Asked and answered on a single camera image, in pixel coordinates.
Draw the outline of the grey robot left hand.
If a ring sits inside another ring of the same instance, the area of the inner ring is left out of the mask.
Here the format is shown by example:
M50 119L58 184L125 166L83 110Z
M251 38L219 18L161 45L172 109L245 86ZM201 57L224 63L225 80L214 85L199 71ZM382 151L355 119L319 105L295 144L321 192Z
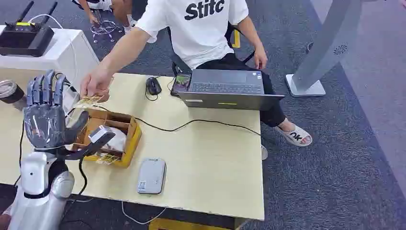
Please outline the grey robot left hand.
M82 111L76 122L66 126L63 109L63 87L66 77L53 83L55 71L38 75L27 85L27 106L23 109L26 135L36 149L54 149L73 144L86 126L89 113Z

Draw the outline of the person's right hand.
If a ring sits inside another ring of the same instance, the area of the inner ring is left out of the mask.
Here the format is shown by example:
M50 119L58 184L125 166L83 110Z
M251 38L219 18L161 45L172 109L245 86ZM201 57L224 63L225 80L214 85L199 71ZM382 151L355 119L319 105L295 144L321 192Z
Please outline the person's right hand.
M113 80L113 74L106 69L95 69L87 74L81 81L80 97L102 96L99 102L109 100L109 87Z

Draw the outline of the person's left hand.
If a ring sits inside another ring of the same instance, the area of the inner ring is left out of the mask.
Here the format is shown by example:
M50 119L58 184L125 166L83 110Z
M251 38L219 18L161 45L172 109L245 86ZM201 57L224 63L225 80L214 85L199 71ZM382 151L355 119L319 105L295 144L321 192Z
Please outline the person's left hand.
M268 58L265 52L264 47L257 47L255 48L254 52L254 62L256 69L264 69L266 68Z

